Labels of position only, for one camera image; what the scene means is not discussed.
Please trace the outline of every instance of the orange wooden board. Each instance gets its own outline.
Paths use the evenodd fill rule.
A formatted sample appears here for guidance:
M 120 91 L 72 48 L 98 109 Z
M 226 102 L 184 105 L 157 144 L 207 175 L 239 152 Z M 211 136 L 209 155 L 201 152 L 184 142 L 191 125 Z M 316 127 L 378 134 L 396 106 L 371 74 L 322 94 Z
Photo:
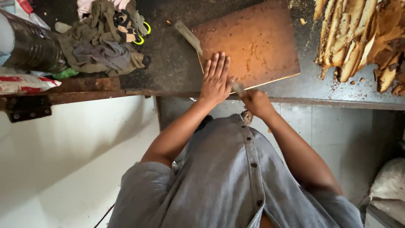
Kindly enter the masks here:
M 200 62 L 220 51 L 231 57 L 230 76 L 253 88 L 300 73 L 290 12 L 285 0 L 258 5 L 192 29 L 200 39 Z

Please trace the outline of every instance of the gray denim shirt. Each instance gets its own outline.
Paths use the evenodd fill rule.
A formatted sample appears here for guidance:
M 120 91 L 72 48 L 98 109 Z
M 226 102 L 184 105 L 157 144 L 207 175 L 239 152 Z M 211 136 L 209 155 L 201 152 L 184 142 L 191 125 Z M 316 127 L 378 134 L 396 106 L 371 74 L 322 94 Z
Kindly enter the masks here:
M 301 188 L 270 142 L 240 115 L 211 121 L 191 138 L 175 176 L 157 162 L 122 177 L 109 228 L 360 228 L 358 209 L 343 196 Z

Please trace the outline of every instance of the white wall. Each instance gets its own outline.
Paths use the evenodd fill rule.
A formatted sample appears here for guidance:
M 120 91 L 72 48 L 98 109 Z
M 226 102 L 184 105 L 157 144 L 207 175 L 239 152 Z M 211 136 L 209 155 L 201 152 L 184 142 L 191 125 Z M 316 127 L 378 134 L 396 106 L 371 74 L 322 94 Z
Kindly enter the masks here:
M 0 227 L 94 227 L 115 202 L 123 173 L 159 134 L 154 98 L 52 112 L 14 124 L 0 112 Z

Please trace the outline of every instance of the workbench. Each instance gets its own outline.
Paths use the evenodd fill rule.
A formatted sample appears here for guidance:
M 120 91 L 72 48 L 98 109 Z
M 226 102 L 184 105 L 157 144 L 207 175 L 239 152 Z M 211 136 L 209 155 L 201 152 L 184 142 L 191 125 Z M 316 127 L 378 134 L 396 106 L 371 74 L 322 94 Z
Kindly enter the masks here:
M 136 8 L 151 26 L 151 34 L 137 50 L 151 57 L 148 69 L 137 69 L 118 78 L 102 73 L 79 75 L 50 90 L 54 103 L 66 103 L 124 95 L 198 97 L 202 71 L 193 47 L 167 21 L 181 20 L 189 28 L 225 16 L 262 0 L 137 0 Z M 273 102 L 322 104 L 339 107 L 405 110 L 405 99 L 376 91 L 373 68 L 367 66 L 350 81 L 339 83 L 329 69 L 324 80 L 313 62 L 322 20 L 313 22 L 313 0 L 289 0 L 292 26 L 301 73 L 258 87 Z M 34 11 L 52 29 L 56 21 L 72 24 L 78 20 L 76 0 L 37 1 Z M 307 23 L 302 25 L 300 18 Z

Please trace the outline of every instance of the left hand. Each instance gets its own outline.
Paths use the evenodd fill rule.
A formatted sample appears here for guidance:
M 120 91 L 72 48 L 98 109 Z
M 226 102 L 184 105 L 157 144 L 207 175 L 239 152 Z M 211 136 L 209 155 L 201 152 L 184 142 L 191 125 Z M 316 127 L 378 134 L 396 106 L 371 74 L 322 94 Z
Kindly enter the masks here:
M 213 60 L 208 60 L 202 80 L 200 100 L 217 105 L 224 101 L 232 89 L 228 79 L 230 57 L 225 52 L 217 53 Z

